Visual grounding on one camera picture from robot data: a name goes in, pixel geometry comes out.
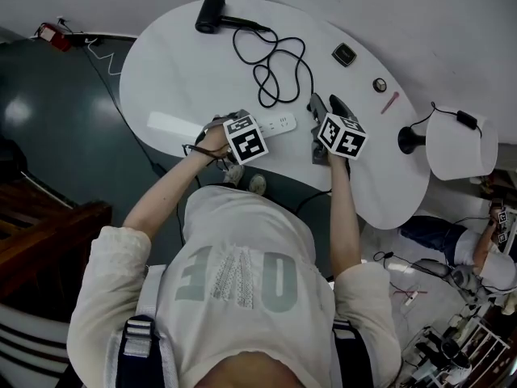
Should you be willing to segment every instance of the white t-shirt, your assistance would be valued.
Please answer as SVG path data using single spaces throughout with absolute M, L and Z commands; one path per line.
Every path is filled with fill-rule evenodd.
M 309 228 L 269 200 L 223 187 L 191 195 L 183 231 L 186 244 L 164 273 L 156 318 L 172 340 L 180 387 L 244 351 L 281 361 L 305 387 L 330 387 L 334 315 L 361 332 L 374 383 L 394 378 L 400 347 L 389 274 L 379 264 L 339 275 L 334 304 L 313 264 Z M 104 227 L 92 242 L 68 340 L 88 388 L 102 386 L 107 339 L 134 315 L 149 250 L 147 236 L 131 229 Z
M 471 230 L 466 230 L 460 236 L 454 254 L 456 265 L 474 265 L 474 250 L 480 238 L 480 234 Z M 495 243 L 492 242 L 479 277 L 482 279 L 482 284 L 491 293 L 509 293 L 517 286 L 517 267 L 514 260 L 509 255 L 501 253 Z

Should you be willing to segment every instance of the white lampshade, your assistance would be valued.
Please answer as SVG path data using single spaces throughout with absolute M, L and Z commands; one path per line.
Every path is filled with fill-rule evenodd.
M 438 107 L 456 113 L 457 108 Z M 477 119 L 472 130 L 456 120 L 456 116 L 435 111 L 426 133 L 427 160 L 439 179 L 469 178 L 490 174 L 498 157 L 498 133 L 484 116 L 467 112 Z

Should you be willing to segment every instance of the person in blue jeans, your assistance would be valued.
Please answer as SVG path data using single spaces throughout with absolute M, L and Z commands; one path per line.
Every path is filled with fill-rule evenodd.
M 413 216 L 400 227 L 400 232 L 421 246 L 444 253 L 452 267 L 472 266 L 487 290 L 504 294 L 517 286 L 517 267 L 492 241 L 496 220 L 496 213 L 492 212 L 485 231 L 478 234 L 438 217 Z

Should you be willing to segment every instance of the power strip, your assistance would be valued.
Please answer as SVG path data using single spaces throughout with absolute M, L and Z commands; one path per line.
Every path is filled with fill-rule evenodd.
M 275 115 L 255 117 L 258 127 L 264 138 L 274 137 L 296 128 L 296 119 L 291 112 L 279 112 Z M 162 112 L 151 112 L 147 126 L 168 133 L 174 133 L 193 142 L 200 134 L 203 126 L 175 118 Z

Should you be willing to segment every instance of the oval tabletop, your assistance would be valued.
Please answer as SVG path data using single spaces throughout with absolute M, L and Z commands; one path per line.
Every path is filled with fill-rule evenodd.
M 330 169 L 313 165 L 311 160 L 310 129 L 316 124 L 306 110 L 310 85 L 305 68 L 300 66 L 301 94 L 297 101 L 262 108 L 253 67 L 241 62 L 233 50 L 234 30 L 222 28 L 217 34 L 206 35 L 194 29 L 202 3 L 192 2 L 165 13 L 142 32 L 129 51 L 120 77 L 120 101 L 133 132 L 156 150 L 182 157 L 181 145 L 192 142 L 191 137 L 148 127 L 151 112 L 199 126 L 216 114 L 226 115 L 239 109 L 253 116 L 291 112 L 297 127 L 268 138 L 269 154 L 250 165 L 320 190 L 329 189 Z M 407 221 L 426 193 L 430 168 L 424 148 L 417 148 L 411 155 L 403 154 L 398 148 L 399 130 L 418 118 L 391 73 L 345 32 L 304 11 L 263 0 L 226 0 L 225 14 L 268 26 L 279 38 L 297 36 L 305 41 L 304 60 L 313 71 L 314 91 L 329 109 L 329 96 L 338 96 L 368 133 L 358 160 L 350 161 L 357 213 L 380 229 L 392 229 Z M 342 42 L 357 53 L 347 68 L 331 56 Z M 237 46 L 242 56 L 250 60 L 258 60 L 270 49 L 245 32 L 237 37 Z M 301 50 L 296 41 L 286 42 L 282 47 L 296 53 Z M 284 99 L 296 93 L 294 65 L 294 59 L 280 54 L 271 62 Z M 376 78 L 386 81 L 386 92 L 373 90 L 372 82 Z M 394 91 L 400 96 L 381 115 Z

